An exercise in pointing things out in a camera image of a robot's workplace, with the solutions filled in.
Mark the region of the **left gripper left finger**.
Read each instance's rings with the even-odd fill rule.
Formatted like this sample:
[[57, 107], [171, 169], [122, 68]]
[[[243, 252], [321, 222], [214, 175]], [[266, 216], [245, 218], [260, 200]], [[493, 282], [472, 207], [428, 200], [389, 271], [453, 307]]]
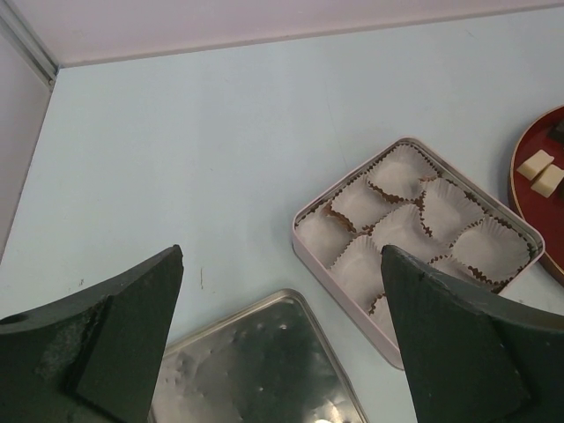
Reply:
[[1, 321], [3, 422], [145, 422], [182, 285], [174, 245]]

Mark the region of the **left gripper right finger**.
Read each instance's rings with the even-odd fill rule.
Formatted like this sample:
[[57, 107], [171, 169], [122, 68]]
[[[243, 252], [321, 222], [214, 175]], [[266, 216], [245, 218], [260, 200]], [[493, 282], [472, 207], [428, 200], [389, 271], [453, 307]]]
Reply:
[[563, 317], [382, 249], [382, 280], [419, 422], [561, 422]]

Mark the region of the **red round plate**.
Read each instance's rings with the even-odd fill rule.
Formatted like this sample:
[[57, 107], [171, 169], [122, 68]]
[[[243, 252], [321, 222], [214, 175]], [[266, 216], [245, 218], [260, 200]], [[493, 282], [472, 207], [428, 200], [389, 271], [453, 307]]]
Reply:
[[559, 185], [552, 195], [544, 197], [531, 188], [533, 182], [517, 169], [540, 150], [554, 157], [556, 167], [563, 167], [563, 140], [550, 135], [561, 122], [563, 107], [559, 106], [532, 123], [516, 143], [508, 174], [510, 208], [543, 237], [545, 252], [540, 263], [559, 284], [563, 283], [563, 186]]

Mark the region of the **pink chocolate tin box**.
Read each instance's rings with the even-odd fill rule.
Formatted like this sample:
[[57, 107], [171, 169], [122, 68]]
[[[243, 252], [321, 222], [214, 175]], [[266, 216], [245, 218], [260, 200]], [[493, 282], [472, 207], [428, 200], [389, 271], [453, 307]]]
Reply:
[[493, 293], [545, 250], [536, 229], [412, 137], [306, 205], [292, 238], [299, 259], [393, 367], [402, 359], [382, 282], [385, 246]]

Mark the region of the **white chocolate block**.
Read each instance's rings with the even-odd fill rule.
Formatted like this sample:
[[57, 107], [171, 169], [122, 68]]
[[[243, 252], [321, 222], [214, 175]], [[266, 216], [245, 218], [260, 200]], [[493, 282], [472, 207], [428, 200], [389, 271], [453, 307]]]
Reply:
[[564, 170], [554, 164], [542, 171], [540, 176], [531, 185], [531, 189], [542, 197], [548, 198], [558, 188], [564, 177]]
[[528, 181], [533, 181], [554, 161], [554, 156], [540, 149], [523, 162], [518, 168], [517, 173], [525, 177]]

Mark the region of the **silver tin lid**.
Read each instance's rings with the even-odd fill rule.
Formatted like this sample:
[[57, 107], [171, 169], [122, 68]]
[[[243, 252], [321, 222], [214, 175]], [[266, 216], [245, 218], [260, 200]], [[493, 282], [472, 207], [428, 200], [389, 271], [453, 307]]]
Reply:
[[365, 422], [303, 295], [283, 289], [171, 344], [150, 422]]

